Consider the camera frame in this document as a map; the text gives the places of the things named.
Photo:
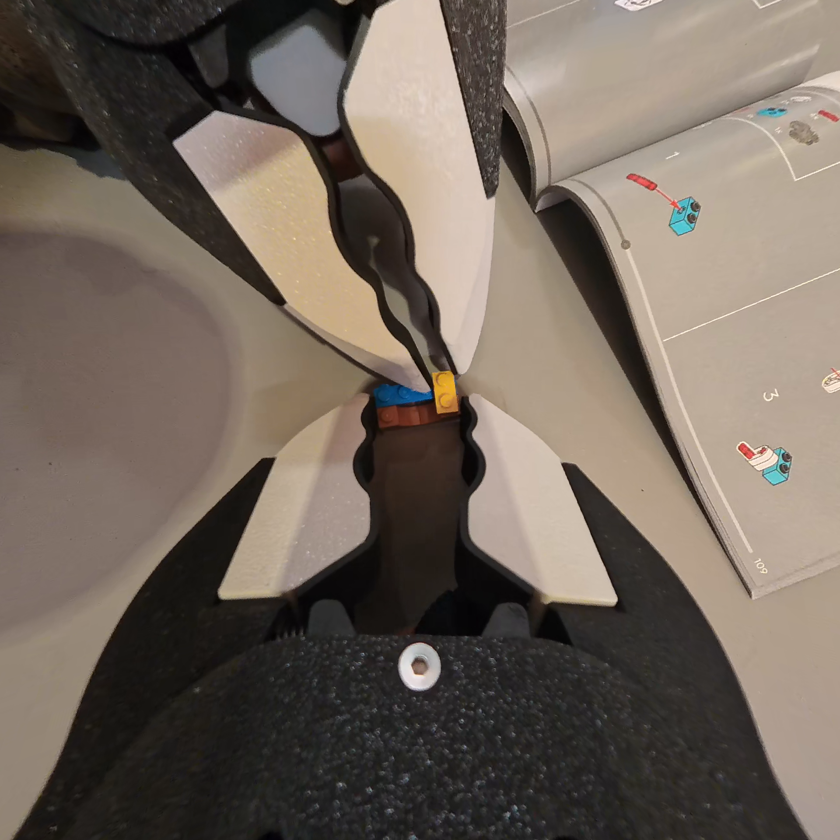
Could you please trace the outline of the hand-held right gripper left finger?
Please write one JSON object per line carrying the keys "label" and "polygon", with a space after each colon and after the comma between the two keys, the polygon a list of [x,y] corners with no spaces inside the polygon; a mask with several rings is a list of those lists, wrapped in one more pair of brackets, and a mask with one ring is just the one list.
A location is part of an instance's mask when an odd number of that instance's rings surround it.
{"label": "hand-held right gripper left finger", "polygon": [[374,412],[361,393],[277,454],[217,595],[287,595],[369,541]]}

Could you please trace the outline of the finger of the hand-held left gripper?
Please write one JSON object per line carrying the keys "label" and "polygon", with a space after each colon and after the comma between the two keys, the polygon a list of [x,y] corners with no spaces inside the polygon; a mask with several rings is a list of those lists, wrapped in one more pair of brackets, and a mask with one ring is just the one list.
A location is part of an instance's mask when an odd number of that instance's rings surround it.
{"label": "finger of the hand-held left gripper", "polygon": [[482,183],[440,3],[374,11],[343,85],[353,141],[395,203],[437,334],[466,373],[486,313],[496,200]]}
{"label": "finger of the hand-held left gripper", "polygon": [[369,371],[427,385],[413,337],[343,236],[337,187],[309,140],[285,123],[215,110],[173,145],[295,320]]}

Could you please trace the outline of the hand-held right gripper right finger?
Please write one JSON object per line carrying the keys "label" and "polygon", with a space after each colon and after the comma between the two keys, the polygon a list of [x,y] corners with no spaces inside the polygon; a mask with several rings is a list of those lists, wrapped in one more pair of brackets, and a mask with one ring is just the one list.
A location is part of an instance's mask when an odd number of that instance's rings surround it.
{"label": "hand-held right gripper right finger", "polygon": [[617,596],[563,462],[541,438],[485,397],[463,398],[467,498],[460,513],[462,574],[490,573],[524,598],[614,606]]}

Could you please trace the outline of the nougat arch brick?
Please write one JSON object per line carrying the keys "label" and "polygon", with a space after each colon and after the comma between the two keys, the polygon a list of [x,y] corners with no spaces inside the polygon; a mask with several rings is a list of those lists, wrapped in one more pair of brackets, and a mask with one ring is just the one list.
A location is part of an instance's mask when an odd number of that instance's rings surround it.
{"label": "nougat arch brick", "polygon": [[459,407],[450,413],[439,413],[434,402],[420,402],[376,407],[377,423],[381,430],[420,427],[438,422],[454,420],[460,414]]}

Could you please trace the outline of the grey desk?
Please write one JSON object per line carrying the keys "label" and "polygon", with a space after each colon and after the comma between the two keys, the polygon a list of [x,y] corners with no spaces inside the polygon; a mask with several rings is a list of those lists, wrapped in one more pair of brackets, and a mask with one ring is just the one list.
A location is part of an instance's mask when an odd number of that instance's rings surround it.
{"label": "grey desk", "polygon": [[[666,439],[623,300],[570,205],[532,215],[517,152],[466,380],[574,462],[726,648],[805,830],[838,837],[838,570],[751,601]],[[261,456],[362,389],[101,153],[2,147],[2,838],[45,785],[155,565]]]}

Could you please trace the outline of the person's left hand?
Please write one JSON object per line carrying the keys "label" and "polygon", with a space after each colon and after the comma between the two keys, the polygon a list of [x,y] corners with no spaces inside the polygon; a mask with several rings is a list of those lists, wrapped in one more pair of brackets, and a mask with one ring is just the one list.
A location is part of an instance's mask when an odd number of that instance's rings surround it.
{"label": "person's left hand", "polygon": [[336,182],[345,182],[362,174],[361,165],[343,136],[336,136],[323,143],[321,152]]}

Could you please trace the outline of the grey instruction booklet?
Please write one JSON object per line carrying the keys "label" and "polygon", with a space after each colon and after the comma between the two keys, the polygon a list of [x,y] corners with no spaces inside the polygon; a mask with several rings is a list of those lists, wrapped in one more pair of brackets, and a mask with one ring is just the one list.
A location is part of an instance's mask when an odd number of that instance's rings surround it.
{"label": "grey instruction booklet", "polygon": [[510,2],[536,212],[588,216],[753,598],[838,566],[838,72],[817,1]]}

